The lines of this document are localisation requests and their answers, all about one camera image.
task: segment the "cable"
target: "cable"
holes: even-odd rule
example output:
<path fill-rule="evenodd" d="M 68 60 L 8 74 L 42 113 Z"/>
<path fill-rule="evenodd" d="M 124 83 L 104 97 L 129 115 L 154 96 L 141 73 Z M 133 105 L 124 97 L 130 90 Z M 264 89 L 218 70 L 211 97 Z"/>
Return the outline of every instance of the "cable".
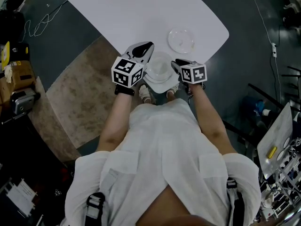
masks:
<path fill-rule="evenodd" d="M 44 30 L 46 29 L 46 27 L 48 26 L 48 23 L 50 23 L 50 22 L 55 18 L 55 16 L 57 15 L 57 13 L 61 10 L 62 6 L 63 6 L 66 2 L 68 2 L 68 0 L 66 0 L 65 2 L 63 2 L 60 6 L 58 6 L 56 9 L 54 9 L 50 14 L 46 14 L 46 15 L 43 17 L 43 19 L 35 26 L 35 28 L 34 28 L 34 33 L 33 33 L 32 35 L 30 34 L 30 24 L 31 24 L 31 20 L 30 20 L 30 19 L 27 20 L 26 23 L 24 24 L 24 35 L 23 35 L 23 39 L 22 39 L 21 43 L 24 41 L 24 38 L 25 38 L 25 35 L 26 35 L 26 24 L 27 24 L 28 22 L 29 22 L 29 26 L 28 26 L 28 34 L 29 34 L 29 36 L 30 36 L 30 37 L 33 37 L 33 36 L 34 36 L 34 37 L 38 37 L 38 36 L 40 36 L 40 35 L 44 32 Z M 58 11 L 57 11 L 57 12 L 53 15 L 53 17 L 49 20 L 49 16 L 50 16 L 52 13 L 54 13 L 57 9 L 58 9 Z M 44 27 L 44 29 L 42 30 L 41 33 L 36 34 L 41 24 L 46 24 L 46 25 L 45 25 L 45 27 Z"/>
<path fill-rule="evenodd" d="M 280 47 L 280 27 L 282 27 L 283 25 L 280 24 L 278 27 L 278 45 L 276 45 L 276 47 Z"/>
<path fill-rule="evenodd" d="M 264 26 L 264 28 L 265 28 L 265 31 L 267 32 L 267 37 L 268 37 L 268 39 L 269 39 L 269 33 L 268 33 L 268 30 L 267 30 L 267 27 L 265 26 L 265 23 L 264 23 L 263 17 L 261 16 L 261 13 L 260 13 L 260 10 L 259 10 L 259 7 L 258 7 L 258 4 L 257 4 L 256 0 L 254 0 L 254 2 L 255 2 L 255 4 L 256 4 L 256 7 L 257 7 L 257 9 L 258 9 L 258 12 L 259 12 L 259 15 L 260 15 L 260 17 L 261 17 L 261 20 L 262 20 L 263 26 Z"/>
<path fill-rule="evenodd" d="M 267 37 L 268 37 L 269 43 L 273 46 L 273 43 L 272 43 L 271 39 L 269 38 L 268 29 L 267 29 L 267 27 L 266 27 L 266 25 L 265 25 L 265 23 L 264 23 L 264 20 L 263 20 L 263 17 L 262 17 L 262 15 L 261 15 L 261 12 L 260 12 L 260 10 L 259 10 L 258 4 L 257 4 L 256 0 L 254 0 L 254 2 L 255 2 L 255 4 L 256 4 L 257 10 L 258 10 L 259 15 L 260 15 L 260 17 L 261 17 L 261 20 L 262 20 L 263 26 L 264 26 L 264 28 L 265 28 L 265 31 L 266 31 L 266 33 L 267 33 Z M 277 47 L 280 46 L 280 26 L 281 26 L 281 25 L 279 25 L 279 27 L 278 27 L 278 46 L 277 46 Z M 278 82 L 279 82 L 279 93 L 280 93 L 280 103 L 281 103 L 281 84 L 280 84 L 280 79 L 279 79 L 277 60 L 276 60 L 276 57 L 274 57 L 274 58 L 275 58 L 275 65 L 276 65 L 277 77 L 278 77 Z M 275 78 L 274 70 L 273 70 L 273 67 L 272 67 L 272 64 L 271 64 L 271 57 L 270 57 L 269 62 L 270 62 L 270 66 L 271 66 L 272 71 L 273 71 L 274 78 Z"/>
<path fill-rule="evenodd" d="M 272 72 L 273 72 L 275 95 L 276 95 L 276 100 L 278 101 L 277 89 L 276 89 L 276 76 L 275 76 L 274 69 L 273 69 L 273 66 L 272 66 L 272 57 L 273 57 L 273 53 L 271 53 L 271 56 L 269 57 L 269 65 L 271 66 L 271 69 L 272 69 Z"/>
<path fill-rule="evenodd" d="M 275 57 L 274 59 L 275 59 L 275 65 L 276 65 L 277 76 L 278 76 L 278 82 L 279 82 L 280 103 L 281 103 L 281 84 L 280 84 L 280 79 L 279 79 L 279 72 L 278 72 L 278 66 L 277 66 L 277 60 L 276 60 L 276 57 Z"/>

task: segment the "rug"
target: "rug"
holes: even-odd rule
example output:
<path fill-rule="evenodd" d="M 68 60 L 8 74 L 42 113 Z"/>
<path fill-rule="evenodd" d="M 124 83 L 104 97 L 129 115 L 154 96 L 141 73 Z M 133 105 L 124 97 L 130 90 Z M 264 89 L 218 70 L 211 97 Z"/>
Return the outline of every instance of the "rug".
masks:
<path fill-rule="evenodd" d="M 77 159 L 80 154 L 58 121 L 39 77 L 37 78 L 36 92 L 39 92 L 41 97 L 28 114 L 35 129 L 61 162 Z"/>
<path fill-rule="evenodd" d="M 56 79 L 47 97 L 72 144 L 79 148 L 96 138 L 115 99 L 111 67 L 119 53 L 101 36 Z M 132 108 L 140 104 L 138 93 Z"/>

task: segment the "marker cube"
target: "marker cube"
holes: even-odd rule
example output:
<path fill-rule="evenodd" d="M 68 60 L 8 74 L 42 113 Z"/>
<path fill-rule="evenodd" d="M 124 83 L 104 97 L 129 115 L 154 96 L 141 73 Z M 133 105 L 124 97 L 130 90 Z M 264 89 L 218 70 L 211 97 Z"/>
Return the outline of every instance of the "marker cube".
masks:
<path fill-rule="evenodd" d="M 181 66 L 182 81 L 189 84 L 198 84 L 207 81 L 206 65 L 194 63 Z"/>
<path fill-rule="evenodd" d="M 143 64 L 117 57 L 111 68 L 112 81 L 118 85 L 131 88 L 142 79 L 143 71 Z"/>

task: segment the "sneaker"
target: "sneaker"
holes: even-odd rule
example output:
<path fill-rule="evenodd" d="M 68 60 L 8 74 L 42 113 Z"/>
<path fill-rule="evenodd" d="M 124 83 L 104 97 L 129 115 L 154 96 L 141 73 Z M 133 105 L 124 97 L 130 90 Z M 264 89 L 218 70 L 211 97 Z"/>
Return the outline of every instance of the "sneaker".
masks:
<path fill-rule="evenodd" d="M 146 87 L 146 85 L 142 85 L 139 88 L 139 97 L 145 103 L 146 100 L 150 100 L 151 102 L 151 95 L 149 89 Z"/>
<path fill-rule="evenodd" d="M 179 89 L 179 84 L 176 84 L 175 86 L 173 86 L 172 88 L 170 88 L 170 89 L 166 92 L 166 97 L 167 97 L 167 94 L 168 94 L 169 92 L 172 92 L 172 94 L 174 95 L 174 94 L 177 92 L 178 89 Z"/>

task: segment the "cardboard box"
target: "cardboard box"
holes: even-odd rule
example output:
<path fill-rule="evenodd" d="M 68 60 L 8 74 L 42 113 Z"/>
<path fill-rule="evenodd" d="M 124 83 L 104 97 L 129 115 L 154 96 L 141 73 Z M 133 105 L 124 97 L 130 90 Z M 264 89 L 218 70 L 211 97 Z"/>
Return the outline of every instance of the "cardboard box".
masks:
<path fill-rule="evenodd" d="M 1 97 L 0 97 L 0 115 L 1 115 L 1 111 L 2 111 L 2 100 L 1 100 Z"/>
<path fill-rule="evenodd" d="M 13 93 L 12 84 L 6 82 L 5 77 L 0 79 L 0 96 L 2 100 L 2 109 L 7 110 L 10 108 L 10 96 Z"/>
<path fill-rule="evenodd" d="M 13 91 L 30 87 L 36 83 L 36 79 L 29 61 L 15 61 L 12 66 L 12 88 Z"/>

